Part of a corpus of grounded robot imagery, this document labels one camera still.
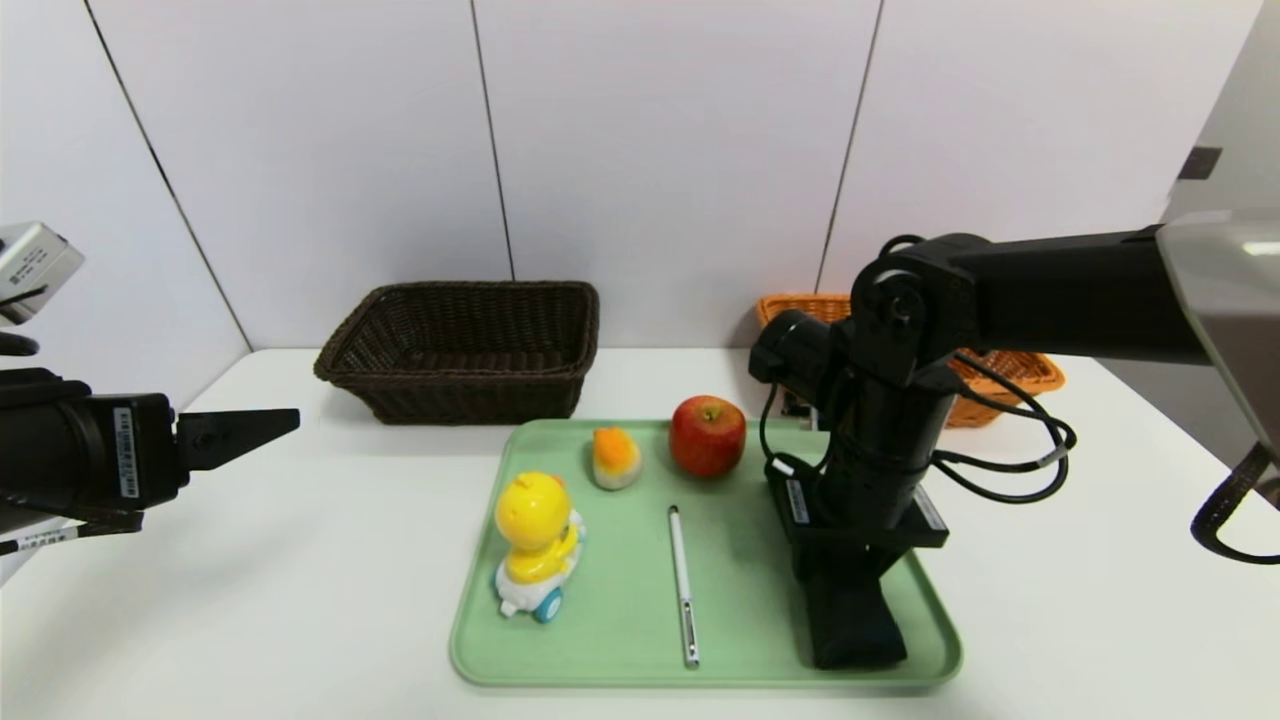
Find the blue wheel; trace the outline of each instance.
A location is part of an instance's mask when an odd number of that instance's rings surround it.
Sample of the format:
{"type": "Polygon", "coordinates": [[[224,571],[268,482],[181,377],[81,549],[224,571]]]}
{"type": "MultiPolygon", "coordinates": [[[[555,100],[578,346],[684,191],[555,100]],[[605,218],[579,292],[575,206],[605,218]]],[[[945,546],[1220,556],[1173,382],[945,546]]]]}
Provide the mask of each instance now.
{"type": "Polygon", "coordinates": [[[559,588],[549,592],[547,597],[543,598],[543,602],[538,605],[538,609],[534,610],[534,620],[538,620],[539,623],[550,623],[552,618],[556,618],[556,614],[559,612],[562,600],[563,593],[559,592],[559,588]]]}

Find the brown wicker basket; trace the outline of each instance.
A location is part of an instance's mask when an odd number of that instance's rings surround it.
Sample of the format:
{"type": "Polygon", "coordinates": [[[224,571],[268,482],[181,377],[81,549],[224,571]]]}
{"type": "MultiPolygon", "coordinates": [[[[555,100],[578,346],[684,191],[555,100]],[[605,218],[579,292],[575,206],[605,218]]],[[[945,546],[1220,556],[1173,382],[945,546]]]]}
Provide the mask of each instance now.
{"type": "MultiPolygon", "coordinates": [[[[799,309],[823,320],[833,323],[849,315],[847,295],[767,295],[755,305],[755,316],[760,327],[768,324],[778,313],[799,309]]],[[[980,356],[965,351],[970,357],[1005,375],[1014,384],[1032,396],[1055,391],[1066,383],[1066,375],[1048,357],[1039,352],[1012,352],[997,350],[980,356]]],[[[1019,400],[1011,392],[996,384],[995,380],[978,373],[963,363],[951,363],[951,369],[959,374],[975,392],[997,402],[1018,405],[1019,400]]],[[[1000,410],[979,405],[960,397],[947,418],[948,428],[980,428],[1000,416],[1000,410]]]]}
{"type": "Polygon", "coordinates": [[[568,418],[595,360],[599,296],[581,282],[421,282],[369,293],[315,374],[387,424],[568,418]]]}

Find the toy car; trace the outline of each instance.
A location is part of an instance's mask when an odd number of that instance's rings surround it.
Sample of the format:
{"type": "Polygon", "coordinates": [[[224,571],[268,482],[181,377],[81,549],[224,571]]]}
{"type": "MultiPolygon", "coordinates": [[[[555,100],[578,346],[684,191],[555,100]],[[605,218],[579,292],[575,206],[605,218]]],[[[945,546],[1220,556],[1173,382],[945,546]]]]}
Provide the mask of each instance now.
{"type": "Polygon", "coordinates": [[[556,614],[559,612],[564,594],[561,591],[561,585],[564,584],[564,580],[577,568],[579,556],[582,555],[582,541],[586,539],[586,527],[582,524],[582,516],[577,511],[570,514],[568,521],[577,529],[579,543],[570,552],[568,557],[564,559],[568,568],[563,573],[557,573],[538,583],[522,584],[512,580],[507,574],[506,559],[498,565],[493,575],[493,585],[502,600],[498,610],[503,616],[511,618],[518,611],[525,611],[531,612],[539,623],[550,623],[556,618],[556,614]]]}

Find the white pen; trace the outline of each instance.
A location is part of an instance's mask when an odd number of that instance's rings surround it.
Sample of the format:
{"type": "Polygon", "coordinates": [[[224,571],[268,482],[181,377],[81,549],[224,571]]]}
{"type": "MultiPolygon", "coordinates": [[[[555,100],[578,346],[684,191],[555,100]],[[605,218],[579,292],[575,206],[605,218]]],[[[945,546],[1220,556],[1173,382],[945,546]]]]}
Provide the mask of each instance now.
{"type": "Polygon", "coordinates": [[[694,630],[694,593],[689,589],[685,536],[680,532],[680,509],[667,509],[671,520],[671,555],[676,560],[676,594],[680,601],[680,637],[685,641],[685,666],[698,667],[698,634],[694,630]]]}

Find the plastic tray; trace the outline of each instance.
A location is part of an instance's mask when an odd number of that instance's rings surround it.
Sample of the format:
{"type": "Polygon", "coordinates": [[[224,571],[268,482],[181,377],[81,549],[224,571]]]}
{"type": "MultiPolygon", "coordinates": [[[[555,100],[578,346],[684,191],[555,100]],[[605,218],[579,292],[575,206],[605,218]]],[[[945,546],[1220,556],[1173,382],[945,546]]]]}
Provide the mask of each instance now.
{"type": "MultiPolygon", "coordinates": [[[[584,516],[588,539],[549,624],[526,614],[504,619],[492,579],[507,544],[486,514],[449,641],[457,671],[481,685],[552,687],[928,687],[955,675],[960,639],[914,553],[882,580],[908,660],[882,670],[812,666],[804,600],[754,425],[742,461],[718,480],[676,469],[667,421],[538,420],[516,429],[489,507],[517,473],[557,474],[584,516]],[[645,469],[631,487],[609,492],[591,483],[598,427],[625,428],[640,445],[645,469]],[[687,670],[681,655],[667,527],[672,503],[681,511],[698,615],[696,670],[687,670]]],[[[818,460],[826,443],[826,433],[769,424],[776,451],[818,460]]]]}

